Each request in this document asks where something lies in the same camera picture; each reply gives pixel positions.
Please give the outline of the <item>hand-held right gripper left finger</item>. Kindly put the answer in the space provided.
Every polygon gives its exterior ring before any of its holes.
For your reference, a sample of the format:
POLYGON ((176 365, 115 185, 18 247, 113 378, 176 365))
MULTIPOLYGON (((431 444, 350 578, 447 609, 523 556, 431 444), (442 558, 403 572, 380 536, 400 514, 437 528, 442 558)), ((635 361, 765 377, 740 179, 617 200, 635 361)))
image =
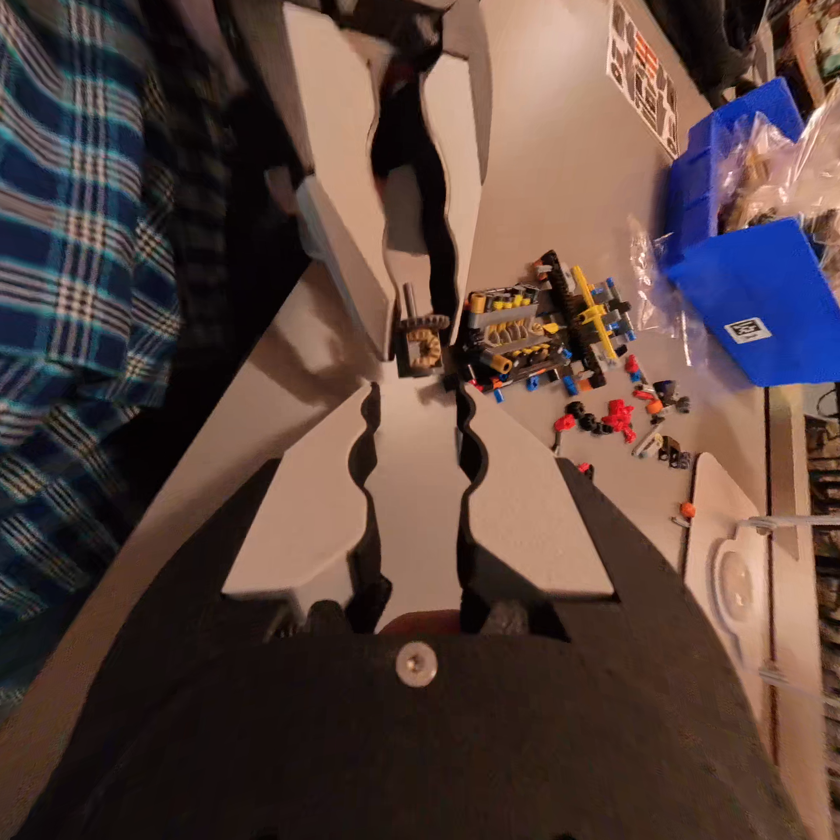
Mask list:
POLYGON ((380 389, 364 383, 280 458, 222 586, 235 600, 279 600, 292 608, 347 607, 362 590, 354 551, 369 522, 364 489, 375 462, 352 461, 372 444, 380 389))

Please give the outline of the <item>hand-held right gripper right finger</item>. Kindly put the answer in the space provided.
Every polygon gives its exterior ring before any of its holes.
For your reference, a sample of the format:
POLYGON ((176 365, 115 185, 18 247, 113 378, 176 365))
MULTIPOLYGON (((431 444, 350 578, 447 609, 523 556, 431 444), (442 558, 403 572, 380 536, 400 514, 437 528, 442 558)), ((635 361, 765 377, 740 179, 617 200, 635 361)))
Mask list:
POLYGON ((610 599, 615 590, 550 449, 473 385, 456 391, 458 581, 485 604, 610 599))

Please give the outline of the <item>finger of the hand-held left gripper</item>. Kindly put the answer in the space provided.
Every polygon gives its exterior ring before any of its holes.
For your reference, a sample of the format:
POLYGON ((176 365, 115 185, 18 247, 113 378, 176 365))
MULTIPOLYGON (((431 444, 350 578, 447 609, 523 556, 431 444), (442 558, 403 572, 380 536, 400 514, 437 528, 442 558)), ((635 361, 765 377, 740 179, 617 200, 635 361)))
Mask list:
POLYGON ((487 178, 492 71, 480 2, 453 2, 441 25, 442 50, 423 81, 423 115, 444 169, 444 221, 455 249, 456 303, 448 340, 454 346, 487 178))
POLYGON ((312 167, 297 200, 317 258, 380 361, 392 352, 396 284, 371 167, 379 109, 368 64, 325 14, 283 10, 312 167))

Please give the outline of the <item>lego car chassis assembly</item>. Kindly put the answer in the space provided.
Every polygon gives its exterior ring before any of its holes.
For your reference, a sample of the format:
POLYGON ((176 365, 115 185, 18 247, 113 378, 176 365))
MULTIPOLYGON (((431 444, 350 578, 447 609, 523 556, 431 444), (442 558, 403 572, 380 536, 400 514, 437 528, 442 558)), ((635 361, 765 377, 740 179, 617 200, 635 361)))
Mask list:
POLYGON ((471 384, 499 401, 517 383, 559 383, 571 397, 602 388, 637 338, 632 309, 613 278, 591 283, 548 250, 516 285, 469 294, 444 386, 471 384))

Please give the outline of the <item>lego gear axle subassembly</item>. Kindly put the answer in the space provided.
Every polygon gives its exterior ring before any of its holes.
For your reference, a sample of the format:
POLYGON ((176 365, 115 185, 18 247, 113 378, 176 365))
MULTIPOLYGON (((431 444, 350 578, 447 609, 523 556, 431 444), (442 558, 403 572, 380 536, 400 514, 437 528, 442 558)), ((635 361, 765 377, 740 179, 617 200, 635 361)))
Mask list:
POLYGON ((434 311, 420 314, 411 282, 402 285, 404 307, 396 318, 392 349, 396 369, 403 379, 441 375, 444 371, 442 337, 449 330, 450 317, 434 311))

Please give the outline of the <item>pile of red lego connectors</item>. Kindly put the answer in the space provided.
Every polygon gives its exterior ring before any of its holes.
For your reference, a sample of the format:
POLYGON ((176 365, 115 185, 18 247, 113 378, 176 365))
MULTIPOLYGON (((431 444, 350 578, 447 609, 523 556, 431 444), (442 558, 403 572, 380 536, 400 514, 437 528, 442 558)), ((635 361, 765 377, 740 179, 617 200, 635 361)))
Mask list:
POLYGON ((637 440, 634 412, 634 405, 626 403, 622 398, 615 398, 607 403, 606 414, 602 416, 601 423, 610 433, 622 435, 624 442, 630 445, 637 440))

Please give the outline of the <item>lego sticker sheet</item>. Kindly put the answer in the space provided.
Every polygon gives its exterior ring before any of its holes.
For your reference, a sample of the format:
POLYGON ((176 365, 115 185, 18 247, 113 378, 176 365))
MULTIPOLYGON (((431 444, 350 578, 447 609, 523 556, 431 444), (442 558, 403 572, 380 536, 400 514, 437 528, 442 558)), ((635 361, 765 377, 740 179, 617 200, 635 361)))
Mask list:
POLYGON ((654 48, 621 2, 609 3, 605 73, 669 158, 679 157, 677 89, 654 48))

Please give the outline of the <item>pile of mixed lego pieces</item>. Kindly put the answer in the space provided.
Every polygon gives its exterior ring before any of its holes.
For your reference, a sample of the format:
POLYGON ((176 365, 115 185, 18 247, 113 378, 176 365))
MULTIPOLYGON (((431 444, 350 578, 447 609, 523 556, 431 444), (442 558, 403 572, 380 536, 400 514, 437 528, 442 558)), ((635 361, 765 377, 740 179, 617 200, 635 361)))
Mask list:
POLYGON ((668 423, 672 417, 690 413, 690 398, 679 392, 676 381, 650 381, 634 354, 626 358, 625 371, 633 384, 633 399, 644 403, 648 421, 648 429, 634 444, 632 455, 637 459, 656 457, 671 469, 688 470, 693 456, 668 434, 668 423))

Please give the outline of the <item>clear bags of lego parts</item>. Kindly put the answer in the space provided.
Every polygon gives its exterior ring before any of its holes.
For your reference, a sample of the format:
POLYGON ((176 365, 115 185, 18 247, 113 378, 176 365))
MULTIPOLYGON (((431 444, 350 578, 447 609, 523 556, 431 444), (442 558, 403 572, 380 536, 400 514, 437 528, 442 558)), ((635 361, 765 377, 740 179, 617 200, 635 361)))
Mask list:
POLYGON ((765 114, 740 117, 733 147, 718 167, 720 235, 785 217, 816 224, 838 216, 838 89, 818 107, 798 141, 765 114))

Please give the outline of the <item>white book stand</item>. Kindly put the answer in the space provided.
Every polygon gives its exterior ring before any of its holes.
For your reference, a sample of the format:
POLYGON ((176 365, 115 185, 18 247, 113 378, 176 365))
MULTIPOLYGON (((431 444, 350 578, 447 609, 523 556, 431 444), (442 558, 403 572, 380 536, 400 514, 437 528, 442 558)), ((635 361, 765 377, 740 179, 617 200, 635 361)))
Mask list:
POLYGON ((758 706, 764 687, 824 698, 812 528, 765 515, 710 454, 696 460, 684 583, 758 706))

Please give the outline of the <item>clear plastic bag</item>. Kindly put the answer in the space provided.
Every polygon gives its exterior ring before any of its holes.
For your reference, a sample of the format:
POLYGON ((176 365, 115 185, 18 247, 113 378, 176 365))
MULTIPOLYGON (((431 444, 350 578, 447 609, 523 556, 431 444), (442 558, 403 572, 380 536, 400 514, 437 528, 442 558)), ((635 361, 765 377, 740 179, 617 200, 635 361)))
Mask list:
POLYGON ((668 338, 688 368, 701 361, 696 349, 697 319, 665 273, 670 235, 654 238, 634 215, 628 215, 629 260, 635 283, 635 324, 641 332, 668 338))

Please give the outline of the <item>blue plaid shirt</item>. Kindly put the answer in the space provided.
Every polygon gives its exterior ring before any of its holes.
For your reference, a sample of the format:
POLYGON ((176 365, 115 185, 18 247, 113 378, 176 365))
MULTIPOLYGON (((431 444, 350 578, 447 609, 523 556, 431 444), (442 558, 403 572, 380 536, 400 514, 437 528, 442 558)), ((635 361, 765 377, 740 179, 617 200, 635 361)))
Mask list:
POLYGON ((217 81, 175 2, 2 2, 2 638, 97 583, 112 437, 228 337, 217 81))

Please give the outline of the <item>blue bin with square tag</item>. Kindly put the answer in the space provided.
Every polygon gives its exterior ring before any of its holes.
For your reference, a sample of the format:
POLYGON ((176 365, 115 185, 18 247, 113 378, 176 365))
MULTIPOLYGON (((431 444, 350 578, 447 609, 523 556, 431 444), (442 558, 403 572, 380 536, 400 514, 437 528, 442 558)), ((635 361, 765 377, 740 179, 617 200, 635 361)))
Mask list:
POLYGON ((718 232, 718 166, 757 114, 787 140, 805 130, 780 77, 696 123, 668 174, 663 271, 753 385, 838 382, 838 302, 800 225, 718 232))

